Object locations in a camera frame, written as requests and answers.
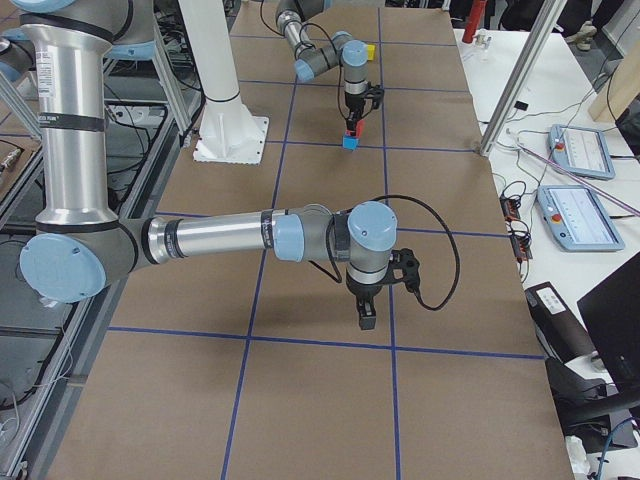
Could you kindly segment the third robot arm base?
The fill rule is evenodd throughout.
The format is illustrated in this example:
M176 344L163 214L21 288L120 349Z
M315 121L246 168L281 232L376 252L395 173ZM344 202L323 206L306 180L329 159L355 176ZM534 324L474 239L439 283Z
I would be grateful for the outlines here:
M37 100L34 44L21 28L1 33L1 72L26 100Z

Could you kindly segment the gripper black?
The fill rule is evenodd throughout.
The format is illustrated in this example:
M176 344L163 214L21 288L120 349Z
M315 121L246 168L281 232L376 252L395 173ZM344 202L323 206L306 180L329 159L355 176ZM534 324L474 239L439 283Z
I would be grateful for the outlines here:
M364 284L347 275L346 285L356 299L359 328L361 330L374 329L376 326L374 299L382 288L388 285L388 282L381 280L373 284Z
M345 121L346 123L345 135L346 136L355 135L356 138L360 138L362 136L362 132L364 129L364 120L361 118L364 115L364 108L366 104L365 94L364 93L352 94L349 92L345 92L344 100L345 100L345 105L348 109L347 119ZM356 127L355 127L354 119L359 119L356 122Z

